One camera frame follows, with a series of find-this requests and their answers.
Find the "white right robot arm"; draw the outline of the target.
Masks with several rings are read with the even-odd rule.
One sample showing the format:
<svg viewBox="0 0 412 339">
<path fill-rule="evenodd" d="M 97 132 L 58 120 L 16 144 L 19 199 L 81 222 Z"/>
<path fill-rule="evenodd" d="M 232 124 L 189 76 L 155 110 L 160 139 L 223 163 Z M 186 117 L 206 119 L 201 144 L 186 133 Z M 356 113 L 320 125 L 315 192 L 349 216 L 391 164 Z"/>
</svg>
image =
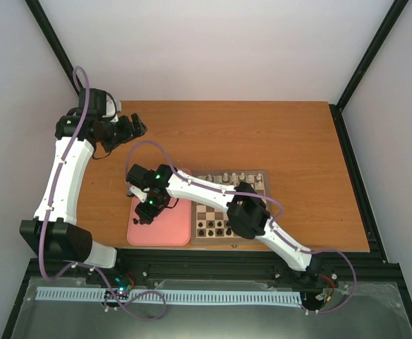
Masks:
<svg viewBox="0 0 412 339">
<path fill-rule="evenodd" d="M 169 207 L 171 199 L 184 199 L 220 210 L 226 214 L 231 230 L 245 239 L 256 239 L 278 254 L 287 266 L 298 273 L 312 274 L 315 267 L 311 249 L 297 242 L 278 224 L 278 215 L 272 216 L 266 202 L 273 198 L 260 194 L 249 183 L 226 185 L 199 179 L 174 167 L 166 151 L 167 163 L 156 170 L 131 165 L 131 155 L 141 145 L 154 141 L 141 141 L 131 148 L 126 161 L 126 184 L 130 195 L 140 202 L 135 213 L 141 223 L 151 224 Z"/>
</svg>

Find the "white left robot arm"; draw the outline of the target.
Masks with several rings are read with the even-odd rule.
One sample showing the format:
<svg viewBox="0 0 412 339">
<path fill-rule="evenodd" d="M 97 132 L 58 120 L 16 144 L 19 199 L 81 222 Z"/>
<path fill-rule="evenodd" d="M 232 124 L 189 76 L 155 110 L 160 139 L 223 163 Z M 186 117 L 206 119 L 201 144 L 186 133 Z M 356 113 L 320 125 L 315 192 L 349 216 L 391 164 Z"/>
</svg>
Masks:
<svg viewBox="0 0 412 339">
<path fill-rule="evenodd" d="M 55 156 L 43 199 L 31 220 L 19 232 L 40 261 L 84 263 L 102 268 L 111 284 L 122 283 L 127 267 L 116 260 L 114 247 L 97 243 L 76 225 L 80 188 L 88 162 L 98 143 L 110 153 L 143 136 L 146 125 L 137 114 L 109 120 L 105 117 L 65 115 L 56 124 Z"/>
</svg>

